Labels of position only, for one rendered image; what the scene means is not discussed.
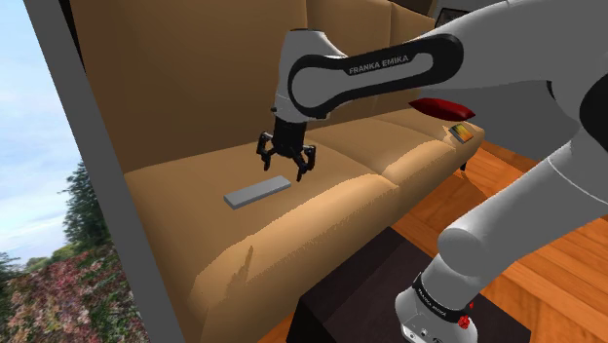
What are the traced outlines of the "red cushion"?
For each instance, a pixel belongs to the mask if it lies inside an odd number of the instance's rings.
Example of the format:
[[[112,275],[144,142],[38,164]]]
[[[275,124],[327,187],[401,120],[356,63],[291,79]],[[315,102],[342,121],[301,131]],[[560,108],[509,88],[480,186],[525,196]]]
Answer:
[[[422,97],[409,102],[417,111],[450,122],[467,121],[475,116],[468,107],[441,98]]]

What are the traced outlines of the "orange yellow book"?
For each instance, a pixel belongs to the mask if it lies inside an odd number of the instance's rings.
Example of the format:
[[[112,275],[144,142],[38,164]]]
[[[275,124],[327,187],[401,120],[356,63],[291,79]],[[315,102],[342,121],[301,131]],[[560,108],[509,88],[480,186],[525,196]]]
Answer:
[[[474,135],[463,124],[452,126],[449,131],[462,144],[474,138]]]

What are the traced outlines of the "dark framed wall picture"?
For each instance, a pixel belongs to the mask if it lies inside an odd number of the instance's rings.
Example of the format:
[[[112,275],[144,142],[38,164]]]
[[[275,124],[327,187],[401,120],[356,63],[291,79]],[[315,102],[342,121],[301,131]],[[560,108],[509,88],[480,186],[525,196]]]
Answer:
[[[469,11],[466,11],[466,10],[441,8],[439,11],[439,14],[437,16],[435,28],[441,27],[442,25],[444,25],[454,19],[460,18],[468,13],[469,13]]]

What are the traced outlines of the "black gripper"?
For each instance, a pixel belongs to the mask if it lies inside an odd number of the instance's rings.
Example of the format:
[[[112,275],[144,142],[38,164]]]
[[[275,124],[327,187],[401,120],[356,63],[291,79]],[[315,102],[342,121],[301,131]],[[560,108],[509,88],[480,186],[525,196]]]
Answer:
[[[298,167],[296,181],[300,182],[302,176],[311,171],[316,163],[316,146],[303,146],[306,127],[305,122],[291,123],[276,117],[273,134],[263,132],[257,141],[256,153],[263,162],[263,170],[270,169],[271,158],[277,153],[294,161]],[[273,147],[267,150],[266,145],[270,141]]]

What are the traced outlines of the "grey flat remote control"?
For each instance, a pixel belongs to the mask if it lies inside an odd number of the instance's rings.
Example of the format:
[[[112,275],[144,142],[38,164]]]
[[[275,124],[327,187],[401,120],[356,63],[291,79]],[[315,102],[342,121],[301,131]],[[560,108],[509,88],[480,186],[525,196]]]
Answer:
[[[286,190],[291,182],[282,175],[252,184],[223,196],[225,203],[233,210]]]

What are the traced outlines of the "tan sofa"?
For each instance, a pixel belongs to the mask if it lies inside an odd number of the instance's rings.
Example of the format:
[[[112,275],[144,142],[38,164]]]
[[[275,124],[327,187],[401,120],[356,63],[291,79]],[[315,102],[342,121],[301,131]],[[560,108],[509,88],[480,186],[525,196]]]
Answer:
[[[70,0],[87,77],[185,343],[258,343],[299,297],[472,158],[416,91],[358,99],[313,123],[313,170],[256,153],[286,33],[357,55],[433,21],[389,0]],[[282,175],[286,190],[223,196]]]

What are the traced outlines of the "window with garden view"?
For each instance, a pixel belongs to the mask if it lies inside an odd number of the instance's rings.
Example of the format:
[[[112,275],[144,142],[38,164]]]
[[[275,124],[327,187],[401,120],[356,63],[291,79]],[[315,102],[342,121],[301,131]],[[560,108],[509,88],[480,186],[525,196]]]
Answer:
[[[66,111],[62,74],[48,62],[66,58],[63,14],[49,0],[0,0],[0,251],[40,257],[66,243],[67,177],[82,161]]]

